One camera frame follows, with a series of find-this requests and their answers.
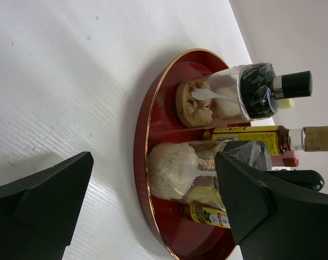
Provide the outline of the pink cap spice jar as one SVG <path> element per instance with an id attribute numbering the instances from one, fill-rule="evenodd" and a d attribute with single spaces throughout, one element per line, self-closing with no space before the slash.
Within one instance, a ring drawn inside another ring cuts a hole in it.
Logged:
<path id="1" fill-rule="evenodd" d="M 298 167 L 299 153 L 298 151 L 287 151 L 282 155 L 271 156 L 273 167 Z"/>

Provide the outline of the black knob glass jar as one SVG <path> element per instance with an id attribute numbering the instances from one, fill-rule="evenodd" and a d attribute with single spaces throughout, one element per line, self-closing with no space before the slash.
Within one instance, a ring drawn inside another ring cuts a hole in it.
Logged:
<path id="1" fill-rule="evenodd" d="M 240 65 L 181 83 L 176 111 L 186 127 L 268 119 L 280 101 L 312 95 L 312 73 L 277 75 L 270 62 Z"/>

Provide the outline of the yellow label bottle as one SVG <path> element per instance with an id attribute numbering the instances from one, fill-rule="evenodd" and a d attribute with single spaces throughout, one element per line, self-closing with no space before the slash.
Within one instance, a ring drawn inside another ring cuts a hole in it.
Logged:
<path id="1" fill-rule="evenodd" d="M 224 229 L 231 229 L 230 222 L 225 211 L 186 204 L 180 204 L 179 206 L 183 216 L 190 221 L 217 226 Z"/>
<path id="2" fill-rule="evenodd" d="M 328 126 L 287 129 L 284 126 L 211 128 L 204 140 L 262 141 L 271 155 L 288 151 L 328 152 Z"/>

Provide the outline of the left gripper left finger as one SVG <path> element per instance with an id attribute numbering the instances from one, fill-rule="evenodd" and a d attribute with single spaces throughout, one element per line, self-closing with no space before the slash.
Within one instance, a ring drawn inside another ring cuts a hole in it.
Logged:
<path id="1" fill-rule="evenodd" d="M 62 259 L 93 168 L 81 152 L 0 186 L 0 259 Z"/>

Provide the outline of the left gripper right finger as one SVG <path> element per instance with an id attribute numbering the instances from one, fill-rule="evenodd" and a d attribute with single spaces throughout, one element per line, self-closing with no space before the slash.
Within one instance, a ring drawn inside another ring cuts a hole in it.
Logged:
<path id="1" fill-rule="evenodd" d="M 219 152 L 222 201 L 244 259 L 328 259 L 328 194 L 259 171 Z"/>

